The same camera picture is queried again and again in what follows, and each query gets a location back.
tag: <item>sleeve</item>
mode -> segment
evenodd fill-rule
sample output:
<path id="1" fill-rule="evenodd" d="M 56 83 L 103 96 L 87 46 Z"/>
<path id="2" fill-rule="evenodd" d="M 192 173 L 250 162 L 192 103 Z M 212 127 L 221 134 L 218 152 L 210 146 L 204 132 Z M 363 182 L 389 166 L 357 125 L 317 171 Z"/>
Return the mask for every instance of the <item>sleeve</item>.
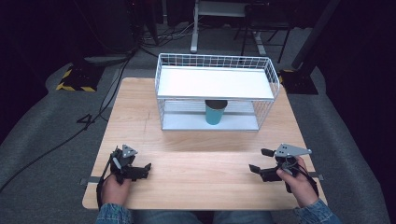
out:
<path id="1" fill-rule="evenodd" d="M 96 224 L 132 224 L 131 212 L 119 204 L 105 203 L 99 211 Z"/>
<path id="2" fill-rule="evenodd" d="M 321 199 L 307 207 L 295 208 L 294 213 L 302 224 L 342 223 L 338 216 L 336 216 Z"/>

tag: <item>cup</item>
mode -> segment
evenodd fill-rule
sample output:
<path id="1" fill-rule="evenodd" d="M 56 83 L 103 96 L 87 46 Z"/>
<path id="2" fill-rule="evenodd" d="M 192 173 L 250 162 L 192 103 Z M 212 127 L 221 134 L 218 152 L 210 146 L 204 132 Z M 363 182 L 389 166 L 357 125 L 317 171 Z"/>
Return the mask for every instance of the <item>cup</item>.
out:
<path id="1" fill-rule="evenodd" d="M 224 109 L 228 102 L 226 100 L 205 100 L 205 104 L 206 122 L 211 125 L 220 123 Z"/>

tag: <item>person's right hand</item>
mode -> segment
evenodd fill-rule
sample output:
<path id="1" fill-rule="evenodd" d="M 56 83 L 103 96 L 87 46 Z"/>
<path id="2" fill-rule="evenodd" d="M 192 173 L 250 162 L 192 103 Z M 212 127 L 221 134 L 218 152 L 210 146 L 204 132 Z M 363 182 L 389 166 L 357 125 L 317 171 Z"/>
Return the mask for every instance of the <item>person's right hand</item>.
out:
<path id="1" fill-rule="evenodd" d="M 304 160 L 300 157 L 296 157 L 296 160 L 306 170 Z M 291 192 L 301 208 L 318 201 L 318 195 L 315 193 L 308 179 L 304 175 L 297 174 L 296 177 L 293 177 L 280 168 L 276 170 L 276 173 L 281 179 L 290 185 Z"/>
<path id="2" fill-rule="evenodd" d="M 117 182 L 115 175 L 110 175 L 103 184 L 102 189 L 102 202 L 105 203 L 116 203 L 123 206 L 128 198 L 129 189 L 132 181 L 125 179 L 123 184 L 120 185 Z"/>

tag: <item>person's left hand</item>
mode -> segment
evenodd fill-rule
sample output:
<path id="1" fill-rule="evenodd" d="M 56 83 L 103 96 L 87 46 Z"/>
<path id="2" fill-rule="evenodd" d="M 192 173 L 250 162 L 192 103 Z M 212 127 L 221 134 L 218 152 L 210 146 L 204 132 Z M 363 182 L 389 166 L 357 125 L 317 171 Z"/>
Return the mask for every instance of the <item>person's left hand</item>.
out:
<path id="1" fill-rule="evenodd" d="M 131 187 L 131 180 L 125 179 L 120 185 L 115 175 L 110 175 L 103 183 L 102 188 L 102 202 L 116 203 L 123 206 L 128 198 L 129 188 Z"/>

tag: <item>finger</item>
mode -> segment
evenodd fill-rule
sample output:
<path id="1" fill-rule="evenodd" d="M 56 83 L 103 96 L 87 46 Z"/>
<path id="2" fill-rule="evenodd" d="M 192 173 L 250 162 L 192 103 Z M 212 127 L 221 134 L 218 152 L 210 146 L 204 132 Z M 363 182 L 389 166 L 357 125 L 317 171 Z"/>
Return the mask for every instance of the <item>finger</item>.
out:
<path id="1" fill-rule="evenodd" d="M 305 161 L 303 160 L 303 158 L 296 156 L 295 159 L 297 160 L 298 164 L 306 170 Z"/>
<path id="2" fill-rule="evenodd" d="M 296 178 L 294 178 L 292 175 L 289 175 L 282 169 L 277 169 L 276 174 L 279 175 L 281 179 L 283 179 L 286 183 L 288 183 L 290 186 L 294 186 L 297 184 Z"/>

